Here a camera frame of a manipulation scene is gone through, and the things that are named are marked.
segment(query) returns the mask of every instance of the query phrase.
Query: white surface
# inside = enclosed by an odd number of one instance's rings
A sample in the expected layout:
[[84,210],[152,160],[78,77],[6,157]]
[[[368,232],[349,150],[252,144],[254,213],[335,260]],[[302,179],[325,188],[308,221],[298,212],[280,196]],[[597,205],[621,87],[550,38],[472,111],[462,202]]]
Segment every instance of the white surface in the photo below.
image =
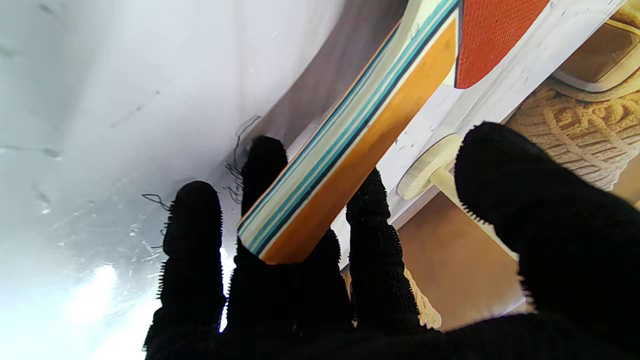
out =
[[1,358],[143,357],[166,212],[140,194],[215,178],[342,5],[0,1]]
[[574,52],[622,0],[552,0],[527,33],[480,82],[466,90],[441,86],[378,163],[389,193],[390,222],[402,226],[434,193],[404,200],[396,184],[439,139],[464,135],[483,121],[500,122]]

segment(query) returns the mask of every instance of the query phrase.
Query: wooden surface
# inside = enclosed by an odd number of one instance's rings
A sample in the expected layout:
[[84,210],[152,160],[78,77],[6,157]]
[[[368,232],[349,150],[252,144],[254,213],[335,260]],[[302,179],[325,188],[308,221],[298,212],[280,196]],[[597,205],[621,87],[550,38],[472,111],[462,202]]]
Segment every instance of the wooden surface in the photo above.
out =
[[439,193],[399,230],[404,263],[446,331],[503,315],[524,301],[518,265]]

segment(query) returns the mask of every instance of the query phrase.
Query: scratched white surface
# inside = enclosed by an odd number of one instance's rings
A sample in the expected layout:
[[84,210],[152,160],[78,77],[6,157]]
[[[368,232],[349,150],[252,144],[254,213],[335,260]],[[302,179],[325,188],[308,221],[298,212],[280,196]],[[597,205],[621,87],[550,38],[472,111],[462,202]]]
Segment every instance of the scratched white surface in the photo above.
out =
[[140,194],[214,177],[342,6],[0,1],[0,358],[143,357],[166,212]]

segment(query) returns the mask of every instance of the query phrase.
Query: gloved hand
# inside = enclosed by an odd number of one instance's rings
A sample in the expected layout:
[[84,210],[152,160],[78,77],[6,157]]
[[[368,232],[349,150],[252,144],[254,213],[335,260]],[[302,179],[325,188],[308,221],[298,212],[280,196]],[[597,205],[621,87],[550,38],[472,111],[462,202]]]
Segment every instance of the gloved hand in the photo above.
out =
[[[282,144],[258,137],[242,168],[242,214],[287,164]],[[358,329],[402,334],[421,331],[418,309],[404,277],[402,248],[389,218],[386,191],[374,170],[347,205],[351,225],[351,301],[340,276],[340,248],[329,229],[300,264],[267,265],[240,241],[227,309],[221,283],[221,219],[216,191],[195,181],[183,186],[170,208],[163,249],[160,299],[145,346],[148,358],[201,354],[247,334],[280,342],[308,340],[323,332]]]

